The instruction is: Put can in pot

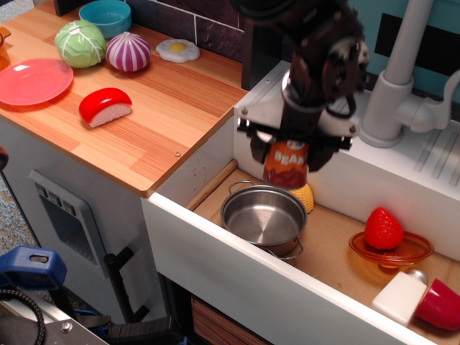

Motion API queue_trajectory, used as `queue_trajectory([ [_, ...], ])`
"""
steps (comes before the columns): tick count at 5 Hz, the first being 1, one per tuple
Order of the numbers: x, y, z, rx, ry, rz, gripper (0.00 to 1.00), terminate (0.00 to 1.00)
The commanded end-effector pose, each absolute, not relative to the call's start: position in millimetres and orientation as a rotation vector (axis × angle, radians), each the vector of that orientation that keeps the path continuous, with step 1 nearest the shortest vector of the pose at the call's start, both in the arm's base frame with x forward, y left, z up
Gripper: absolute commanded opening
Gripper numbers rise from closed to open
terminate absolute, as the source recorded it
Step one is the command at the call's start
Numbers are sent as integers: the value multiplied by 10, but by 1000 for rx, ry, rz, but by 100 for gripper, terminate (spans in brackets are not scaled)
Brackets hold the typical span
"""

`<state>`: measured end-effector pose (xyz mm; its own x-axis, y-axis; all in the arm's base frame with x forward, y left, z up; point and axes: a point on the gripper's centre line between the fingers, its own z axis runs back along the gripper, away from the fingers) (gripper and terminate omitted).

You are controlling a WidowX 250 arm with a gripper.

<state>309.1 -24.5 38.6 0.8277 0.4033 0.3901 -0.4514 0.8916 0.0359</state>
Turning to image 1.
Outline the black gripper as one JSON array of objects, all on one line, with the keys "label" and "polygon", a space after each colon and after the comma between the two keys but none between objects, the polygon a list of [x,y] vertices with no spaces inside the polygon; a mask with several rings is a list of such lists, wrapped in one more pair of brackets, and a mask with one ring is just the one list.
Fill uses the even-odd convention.
[{"label": "black gripper", "polygon": [[366,81],[357,13],[348,6],[238,6],[236,11],[251,24],[285,35],[293,49],[281,104],[244,107],[237,129],[251,136],[252,157],[262,164],[276,139],[311,144],[309,172],[319,171],[338,150],[349,149],[354,136],[338,126],[354,114],[354,93]]}]

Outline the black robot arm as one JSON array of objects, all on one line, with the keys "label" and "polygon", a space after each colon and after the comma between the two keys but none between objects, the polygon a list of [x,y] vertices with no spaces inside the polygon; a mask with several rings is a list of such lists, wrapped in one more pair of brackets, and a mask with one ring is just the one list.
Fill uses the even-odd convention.
[{"label": "black robot arm", "polygon": [[232,1],[251,24],[285,35],[293,49],[278,96],[237,110],[238,129],[251,137],[253,158],[264,162],[269,145],[309,144],[307,164],[320,170],[355,136],[354,94],[367,82],[364,28],[347,1]]}]

